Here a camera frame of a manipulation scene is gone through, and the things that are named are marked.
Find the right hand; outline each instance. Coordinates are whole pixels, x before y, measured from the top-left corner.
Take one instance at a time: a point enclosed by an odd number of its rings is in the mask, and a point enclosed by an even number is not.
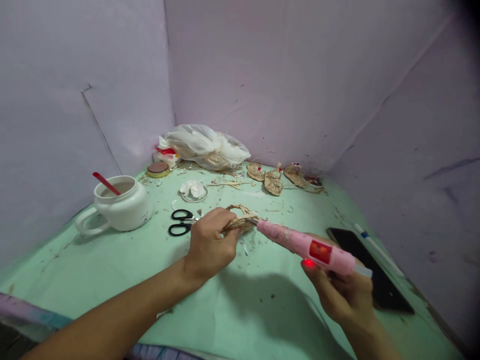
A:
[[[324,237],[311,233],[309,235],[335,246]],[[326,273],[317,265],[304,260],[301,267],[315,287],[327,315],[344,330],[362,331],[377,322],[370,278],[356,272],[350,276],[342,276],[332,271]]]
[[[185,256],[185,271],[202,282],[230,264],[237,253],[240,228],[221,232],[237,215],[222,207],[208,212],[191,227],[190,249]]]

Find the white wall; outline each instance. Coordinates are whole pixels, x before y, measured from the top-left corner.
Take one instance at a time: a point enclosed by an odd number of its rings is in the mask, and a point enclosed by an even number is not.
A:
[[[166,0],[179,124],[328,170],[436,36],[443,0]]]
[[[480,302],[477,48],[460,19],[450,22],[332,171],[472,347]]]
[[[92,202],[92,172],[146,166],[174,117],[162,0],[4,0],[0,49],[4,268]]]

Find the black scissors handle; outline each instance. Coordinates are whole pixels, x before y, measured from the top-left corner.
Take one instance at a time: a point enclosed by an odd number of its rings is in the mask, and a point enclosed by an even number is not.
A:
[[[175,229],[175,228],[183,228],[183,229],[185,229],[185,231],[184,232],[172,232],[172,229]],[[188,233],[191,228],[192,228],[192,224],[189,223],[189,222],[181,222],[181,223],[178,223],[178,224],[173,224],[173,225],[170,225],[170,227],[168,228],[168,234],[171,235],[171,236],[182,236],[182,235],[185,235],[186,233]]]
[[[181,216],[177,216],[178,213],[185,213],[185,215],[181,215]],[[178,210],[175,210],[174,212],[171,213],[171,218],[173,220],[180,220],[180,221],[184,221],[184,220],[191,220],[194,218],[194,215],[188,211],[188,210],[184,210],[184,209],[178,209]]]

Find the woven straw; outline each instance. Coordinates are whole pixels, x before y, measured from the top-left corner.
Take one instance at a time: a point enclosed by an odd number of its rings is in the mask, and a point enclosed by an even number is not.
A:
[[[301,169],[302,169],[301,166],[295,165],[293,163],[291,165],[288,165],[283,171],[283,173],[285,174],[287,179],[289,179],[292,183],[295,184],[295,186],[298,186],[299,188],[302,188],[302,189],[306,189],[307,184],[304,178],[302,177],[302,173],[300,172]]]
[[[282,173],[279,171],[280,163],[276,165],[276,169],[269,171],[265,174],[265,189],[274,196],[280,196],[282,189],[284,188],[282,181],[280,180]]]
[[[233,230],[236,228],[241,228],[242,233],[250,231],[255,227],[255,225],[247,221],[247,219],[252,219],[256,221],[260,220],[258,215],[255,215],[248,207],[242,204],[230,205],[226,209],[227,210],[240,209],[243,215],[237,216],[232,221],[230,221],[221,231],[223,235],[228,233],[230,230]]]
[[[260,163],[254,162],[255,160],[260,159]],[[252,161],[248,163],[246,166],[246,174],[249,178],[257,181],[264,181],[265,180],[265,171],[260,171],[259,168],[262,167],[262,159],[259,157],[254,158]]]

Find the scissors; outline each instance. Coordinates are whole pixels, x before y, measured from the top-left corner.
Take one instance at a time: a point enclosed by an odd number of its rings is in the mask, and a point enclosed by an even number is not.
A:
[[[175,210],[171,214],[171,218],[173,220],[180,220],[180,223],[170,225],[170,227],[168,228],[168,234],[170,234],[171,236],[185,235],[192,228],[192,223],[191,222],[200,220],[200,219],[194,217],[194,215],[190,211],[185,210],[185,209]],[[184,232],[172,232],[172,229],[175,229],[175,228],[182,228],[182,229],[185,229],[185,231]]]

